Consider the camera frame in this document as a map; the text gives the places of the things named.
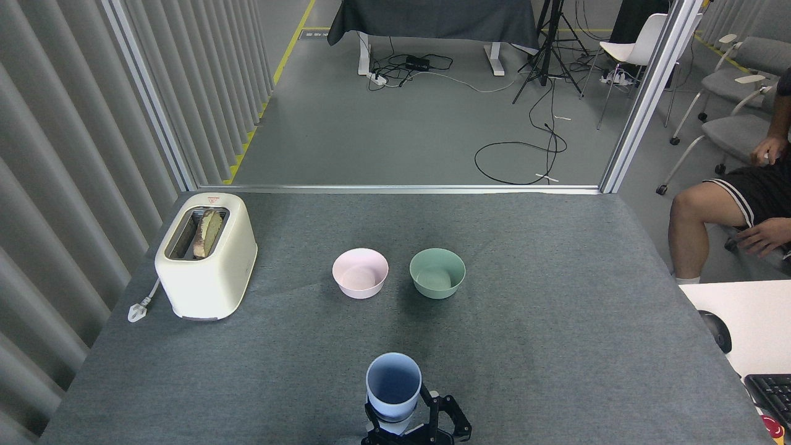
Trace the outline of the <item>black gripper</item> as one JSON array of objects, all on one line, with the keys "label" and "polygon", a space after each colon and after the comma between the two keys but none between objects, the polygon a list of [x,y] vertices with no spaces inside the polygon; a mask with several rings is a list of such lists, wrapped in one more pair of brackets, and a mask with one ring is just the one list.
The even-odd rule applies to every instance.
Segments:
[{"label": "black gripper", "polygon": [[[467,420],[459,404],[452,395],[440,396],[438,393],[433,395],[426,386],[420,388],[420,395],[423,402],[429,408],[426,436],[423,433],[407,434],[406,436],[396,436],[392,433],[379,432],[379,419],[375,409],[370,402],[365,403],[365,415],[371,423],[371,429],[362,438],[362,444],[455,444],[455,439],[461,442],[468,441],[472,436],[472,426]],[[453,433],[451,436],[446,433],[439,433],[439,413],[445,412],[452,420]]]}]

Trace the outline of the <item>person's left hand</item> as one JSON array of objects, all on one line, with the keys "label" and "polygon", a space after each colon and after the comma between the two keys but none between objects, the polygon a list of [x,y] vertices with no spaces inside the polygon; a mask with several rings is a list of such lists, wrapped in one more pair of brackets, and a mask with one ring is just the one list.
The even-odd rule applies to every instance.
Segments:
[{"label": "person's left hand", "polygon": [[748,254],[764,257],[790,242],[790,218],[767,219],[737,234],[738,246]]}]

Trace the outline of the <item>person's right hand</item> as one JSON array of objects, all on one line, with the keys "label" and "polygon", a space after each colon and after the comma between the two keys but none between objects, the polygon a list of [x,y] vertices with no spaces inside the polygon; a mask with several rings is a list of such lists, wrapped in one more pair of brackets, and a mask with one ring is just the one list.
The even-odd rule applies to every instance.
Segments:
[{"label": "person's right hand", "polygon": [[751,164],[763,166],[775,164],[777,160],[785,157],[789,149],[789,141],[785,137],[768,136],[763,138],[750,154]]}]

